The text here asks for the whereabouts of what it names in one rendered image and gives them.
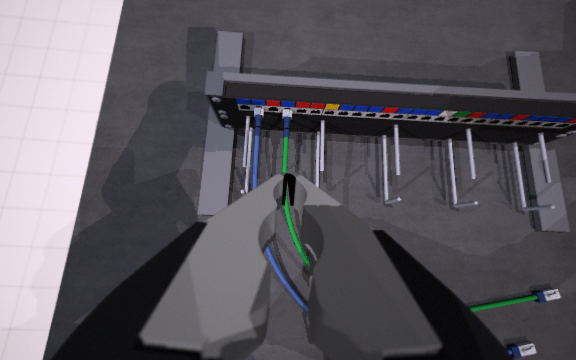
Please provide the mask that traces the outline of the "green patch cord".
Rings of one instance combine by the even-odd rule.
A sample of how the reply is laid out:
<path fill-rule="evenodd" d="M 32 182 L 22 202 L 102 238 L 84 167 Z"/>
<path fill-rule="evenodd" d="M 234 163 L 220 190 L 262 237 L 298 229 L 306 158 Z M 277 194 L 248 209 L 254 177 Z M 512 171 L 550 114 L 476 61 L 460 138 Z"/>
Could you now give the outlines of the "green patch cord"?
<path fill-rule="evenodd" d="M 282 172 L 287 173 L 287 161 L 288 161 L 288 140 L 289 140 L 289 134 L 290 131 L 289 129 L 284 129 L 283 131 L 283 138 L 284 138 L 284 144 L 283 144 L 283 164 L 282 164 Z M 289 230 L 290 233 L 292 235 L 293 241 L 302 257 L 302 259 L 304 260 L 304 262 L 306 263 L 306 265 L 309 268 L 309 259 L 307 258 L 305 252 L 303 251 L 300 242 L 297 238 L 293 223 L 292 223 L 292 219 L 291 219 L 291 215 L 290 215 L 290 210 L 289 210 L 289 204 L 288 204 L 288 196 L 287 196 L 287 190 L 286 190 L 286 200 L 285 200 L 285 205 L 284 205 L 284 210 L 285 210 L 285 215 L 286 215 L 286 219 L 287 219 L 287 223 L 289 226 Z M 473 307 L 469 307 L 473 312 L 474 311 L 479 311 L 479 310 L 484 310 L 484 309 L 490 309 L 490 308 L 495 308 L 495 307 L 500 307 L 500 306 L 505 306 L 505 305 L 510 305 L 510 304 L 515 304 L 515 303 L 520 303 L 520 302 L 526 302 L 526 301 L 531 301 L 531 300 L 536 300 L 538 299 L 538 297 L 536 295 L 530 295 L 530 296 L 525 296 L 525 297 L 520 297 L 520 298 L 514 298 L 514 299 L 509 299 L 509 300 L 504 300 L 504 301 L 499 301 L 499 302 L 494 302 L 494 303 L 489 303 L 489 304 L 483 304 L 483 305 L 478 305 L 478 306 L 473 306 Z"/>

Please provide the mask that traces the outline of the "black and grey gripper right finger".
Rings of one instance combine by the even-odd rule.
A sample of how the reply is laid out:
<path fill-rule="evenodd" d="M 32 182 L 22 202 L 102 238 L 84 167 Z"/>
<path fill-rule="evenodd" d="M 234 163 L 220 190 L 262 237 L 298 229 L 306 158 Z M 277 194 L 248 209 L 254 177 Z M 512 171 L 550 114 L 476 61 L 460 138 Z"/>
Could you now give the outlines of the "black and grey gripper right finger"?
<path fill-rule="evenodd" d="M 300 239 L 309 249 L 311 338 L 326 360 L 514 360 L 384 230 L 302 175 L 288 173 L 287 181 L 290 206 L 302 216 Z"/>

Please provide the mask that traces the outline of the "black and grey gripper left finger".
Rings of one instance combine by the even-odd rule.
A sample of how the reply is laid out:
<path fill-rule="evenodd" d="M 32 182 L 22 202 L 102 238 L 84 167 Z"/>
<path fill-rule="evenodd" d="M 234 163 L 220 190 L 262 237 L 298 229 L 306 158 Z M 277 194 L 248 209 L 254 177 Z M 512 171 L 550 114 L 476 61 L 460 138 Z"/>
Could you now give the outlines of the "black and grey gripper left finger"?
<path fill-rule="evenodd" d="M 263 254 L 287 180 L 281 171 L 195 222 L 104 298 L 51 360 L 244 360 L 267 333 Z"/>

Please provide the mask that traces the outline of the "blue network cable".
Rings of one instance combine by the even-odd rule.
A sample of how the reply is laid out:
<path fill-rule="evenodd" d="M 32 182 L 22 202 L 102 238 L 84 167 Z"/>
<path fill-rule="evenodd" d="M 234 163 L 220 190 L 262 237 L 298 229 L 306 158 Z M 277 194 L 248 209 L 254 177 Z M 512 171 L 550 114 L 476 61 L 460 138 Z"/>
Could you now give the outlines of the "blue network cable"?
<path fill-rule="evenodd" d="M 259 140 L 260 140 L 260 136 L 261 136 L 261 128 L 260 127 L 255 128 L 254 135 L 255 135 L 255 143 L 254 143 L 254 157 L 253 157 L 252 189 L 257 187 Z M 290 294 L 294 297 L 294 299 L 299 303 L 299 305 L 308 313 L 307 305 L 300 299 L 300 297 L 295 293 L 295 291 L 292 289 L 292 287 L 289 285 L 289 283 L 285 279 L 284 275 L 282 274 L 281 270 L 279 269 L 273 255 L 272 255 L 272 252 L 271 252 L 269 246 L 266 249 L 266 253 L 267 253 L 267 255 L 271 261 L 271 264 L 273 265 L 277 275 L 279 276 L 282 283 L 284 284 L 284 286 L 287 288 L 287 290 L 290 292 Z M 506 349 L 506 350 L 508 351 L 508 353 L 510 355 L 512 354 L 512 351 L 510 349 Z"/>

